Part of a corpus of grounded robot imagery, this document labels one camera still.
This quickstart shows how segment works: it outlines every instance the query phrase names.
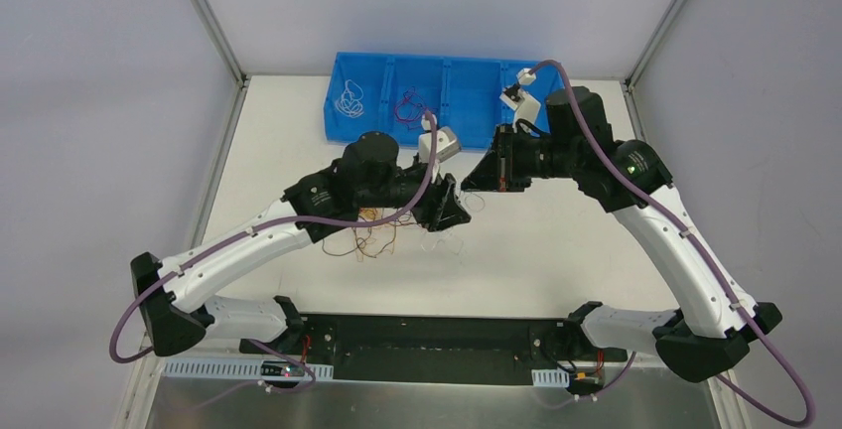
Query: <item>table surface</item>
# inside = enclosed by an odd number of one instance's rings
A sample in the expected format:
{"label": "table surface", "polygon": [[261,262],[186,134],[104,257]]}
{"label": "table surface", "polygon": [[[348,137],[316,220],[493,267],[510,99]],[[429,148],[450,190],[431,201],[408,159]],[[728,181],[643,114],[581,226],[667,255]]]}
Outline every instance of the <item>table surface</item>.
{"label": "table surface", "polygon": [[[251,79],[213,202],[206,238],[258,214],[301,177],[325,168],[344,145],[325,138],[326,76]],[[615,137],[633,138],[620,84],[574,81],[597,92]],[[401,149],[407,166],[413,149]],[[482,152],[463,151],[442,172],[464,178]],[[286,254],[226,287],[237,298],[285,295],[302,312],[471,317],[562,317],[589,300],[662,310],[676,303],[632,236],[570,180],[534,181],[523,194],[466,196],[471,223],[439,240],[400,227],[394,253],[357,261],[321,245]],[[378,231],[379,248],[391,237]],[[326,249],[353,248],[350,230]]]}

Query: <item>blue bin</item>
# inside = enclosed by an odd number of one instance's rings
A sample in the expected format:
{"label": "blue bin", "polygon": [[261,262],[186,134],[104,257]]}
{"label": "blue bin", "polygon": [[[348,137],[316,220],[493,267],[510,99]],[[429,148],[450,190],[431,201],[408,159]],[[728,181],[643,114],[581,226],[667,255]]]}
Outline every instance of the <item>blue bin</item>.
{"label": "blue bin", "polygon": [[[415,147],[420,117],[429,109],[440,126],[450,126],[466,149],[487,149],[494,127],[510,123],[513,111],[500,101],[504,87],[536,62],[338,53],[325,98],[325,134],[352,142],[367,131],[390,134]],[[541,103],[560,87],[544,71],[526,89]],[[548,130],[543,104],[535,123]]]}

